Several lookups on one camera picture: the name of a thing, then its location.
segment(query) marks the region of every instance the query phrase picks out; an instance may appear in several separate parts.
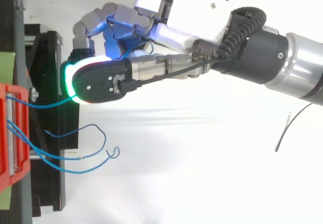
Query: green led light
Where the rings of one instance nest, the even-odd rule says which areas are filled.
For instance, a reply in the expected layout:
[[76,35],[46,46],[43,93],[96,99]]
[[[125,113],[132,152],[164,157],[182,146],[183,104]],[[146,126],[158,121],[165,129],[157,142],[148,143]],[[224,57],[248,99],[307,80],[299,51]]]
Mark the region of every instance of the green led light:
[[[89,64],[94,64],[97,62],[104,62],[104,61],[110,61],[111,59],[108,58],[105,55],[101,55],[101,56],[96,56],[96,57],[91,57],[91,58],[87,58],[87,59],[83,59],[81,61],[78,61],[76,64],[74,65],[67,65],[65,68],[65,88],[67,91],[67,94],[72,97],[73,95],[76,95],[76,92],[73,88],[73,83],[72,83],[72,79],[74,74],[82,67],[89,65]],[[75,96],[72,99],[73,101],[75,101],[76,103],[79,104],[88,104],[87,102],[81,100],[79,97]]]

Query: red plastic bracket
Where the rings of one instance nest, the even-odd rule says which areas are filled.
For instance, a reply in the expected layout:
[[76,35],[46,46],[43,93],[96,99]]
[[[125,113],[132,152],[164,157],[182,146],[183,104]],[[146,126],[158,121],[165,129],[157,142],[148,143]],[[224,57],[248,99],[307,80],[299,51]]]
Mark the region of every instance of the red plastic bracket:
[[[14,175],[9,174],[8,130],[6,94],[12,93],[16,98],[28,102],[28,90],[15,85],[0,84],[0,192],[6,187],[21,180],[30,171],[29,146],[16,137],[17,169]],[[29,138],[28,107],[15,102],[15,124]]]

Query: robotic hand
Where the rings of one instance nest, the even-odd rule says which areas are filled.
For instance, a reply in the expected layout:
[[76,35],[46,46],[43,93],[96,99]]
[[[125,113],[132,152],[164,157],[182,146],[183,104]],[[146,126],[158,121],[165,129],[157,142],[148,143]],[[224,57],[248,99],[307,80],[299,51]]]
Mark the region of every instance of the robotic hand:
[[[213,69],[323,105],[323,44],[265,21],[257,8],[231,11],[229,0],[137,0],[134,9],[107,3],[74,26],[62,67],[66,92],[78,103],[101,103]],[[106,55],[95,57],[91,37],[102,32]],[[152,41],[181,54],[135,50]]]

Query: coiled cable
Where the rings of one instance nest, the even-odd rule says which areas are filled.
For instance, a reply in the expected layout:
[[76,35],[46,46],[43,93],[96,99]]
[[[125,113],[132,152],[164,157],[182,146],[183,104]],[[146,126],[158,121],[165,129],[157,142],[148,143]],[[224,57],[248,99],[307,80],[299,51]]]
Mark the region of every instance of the coiled cable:
[[232,14],[249,17],[237,29],[232,31],[220,44],[219,58],[228,58],[247,37],[257,32],[266,22],[266,14],[263,10],[255,7],[241,7],[232,11]]

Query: blue wire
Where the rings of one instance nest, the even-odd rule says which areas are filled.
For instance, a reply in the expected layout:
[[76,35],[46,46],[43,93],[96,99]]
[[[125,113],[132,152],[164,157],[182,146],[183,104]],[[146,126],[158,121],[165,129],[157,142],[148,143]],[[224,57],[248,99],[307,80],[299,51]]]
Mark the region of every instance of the blue wire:
[[7,126],[7,128],[9,130],[11,130],[18,138],[20,138],[21,140],[23,140],[24,142],[26,142],[30,147],[32,147],[34,149],[34,151],[37,153],[37,155],[45,162],[47,163],[49,166],[53,167],[56,170],[59,171],[63,171],[63,172],[67,172],[67,173],[71,173],[71,174],[85,174],[88,172],[91,172],[99,167],[101,167],[103,164],[105,164],[110,158],[114,157],[116,155],[116,149],[118,150],[119,154],[120,154],[120,149],[119,147],[115,147],[113,154],[111,156],[109,156],[106,160],[104,160],[102,163],[100,163],[98,166],[93,167],[89,170],[85,170],[85,171],[71,171],[71,170],[66,170],[63,169],[61,167],[58,167],[57,165],[51,163],[50,161],[48,161],[46,158],[44,158],[41,153],[37,150],[37,147],[35,147],[30,141],[29,139],[26,137],[26,135],[19,129],[19,127],[17,127],[13,122],[11,122],[10,120],[7,119],[7,122],[10,123],[19,133],[17,133],[13,128],[11,128],[9,125]]
[[11,100],[15,100],[19,103],[22,103],[28,107],[31,107],[31,108],[36,108],[36,109],[48,109],[48,108],[53,108],[53,107],[56,107],[56,106],[59,106],[61,104],[65,104],[66,102],[70,101],[73,97],[75,97],[76,95],[73,95],[71,97],[68,97],[60,102],[57,102],[57,103],[54,103],[54,104],[49,104],[49,105],[35,105],[35,104],[29,104],[27,102],[24,102],[20,99],[17,99],[17,98],[14,98],[14,97],[10,97],[10,96],[6,96],[7,99],[11,99]]
[[139,46],[145,45],[146,43],[149,43],[150,44],[150,46],[151,46],[151,52],[150,52],[150,54],[152,54],[153,53],[153,43],[151,41],[143,41],[143,42],[141,42],[141,43],[139,43],[137,45],[134,45],[133,47],[129,48],[125,52],[125,54],[122,56],[122,58],[125,59],[134,49],[136,49]]
[[71,134],[73,134],[73,133],[75,133],[75,132],[78,132],[78,131],[83,130],[84,128],[87,128],[87,127],[90,127],[90,126],[95,126],[95,127],[97,127],[97,128],[98,128],[98,129],[103,133],[103,135],[104,135],[104,143],[103,143],[103,145],[102,145],[101,149],[100,149],[99,151],[97,151],[97,152],[93,153],[93,154],[86,155],[86,156],[84,156],[84,157],[60,157],[60,156],[52,155],[52,154],[50,154],[50,153],[48,153],[48,152],[45,152],[45,151],[43,151],[42,149],[40,149],[40,148],[36,147],[35,145],[34,145],[34,147],[35,147],[35,148],[37,148],[37,150],[38,150],[40,153],[42,153],[43,155],[48,156],[48,157],[51,157],[51,158],[54,158],[54,159],[59,159],[59,160],[82,160],[82,159],[84,159],[84,158],[93,157],[93,156],[97,155],[98,153],[100,153],[100,152],[104,149],[104,147],[105,147],[105,143],[106,143],[106,134],[105,134],[105,132],[104,132],[100,127],[98,127],[96,124],[90,124],[90,125],[87,125],[87,126],[85,126],[85,127],[82,127],[82,128],[80,128],[80,129],[74,130],[74,131],[72,131],[72,132],[69,132],[69,133],[67,133],[67,134],[65,134],[65,135],[61,135],[61,136],[54,135],[54,134],[50,133],[50,132],[49,132],[49,131],[47,131],[47,130],[45,130],[45,132],[46,132],[47,134],[49,134],[50,136],[52,136],[52,137],[60,138],[60,137],[65,137],[65,136],[71,135]]
[[62,157],[57,157],[56,159],[63,159],[63,160],[81,160],[81,159],[83,159],[83,158],[88,158],[88,157],[95,156],[95,155],[97,155],[98,153],[100,153],[100,152],[104,149],[104,147],[105,147],[105,143],[106,143],[106,134],[105,134],[105,132],[104,132],[104,131],[99,127],[99,126],[97,126],[96,124],[89,124],[89,125],[87,125],[87,126],[85,126],[85,127],[82,127],[82,128],[80,128],[80,129],[74,130],[74,131],[69,132],[69,133],[64,134],[64,135],[55,135],[55,134],[53,134],[53,133],[50,133],[48,130],[44,130],[48,135],[50,135],[50,136],[52,136],[52,137],[61,138],[61,137],[69,136],[69,135],[71,135],[71,134],[73,134],[73,133],[76,133],[76,132],[78,132],[78,131],[81,131],[81,130],[83,130],[84,128],[87,128],[87,127],[90,127],[90,126],[95,126],[95,127],[96,127],[96,128],[98,128],[98,130],[99,130],[99,131],[101,131],[101,132],[102,132],[102,134],[104,135],[104,143],[103,143],[103,145],[102,145],[102,148],[101,148],[99,151],[97,151],[97,152],[95,152],[95,153],[93,153],[93,154],[90,154],[90,155],[86,155],[86,156],[84,156],[84,157],[77,157],[77,158],[62,158]]

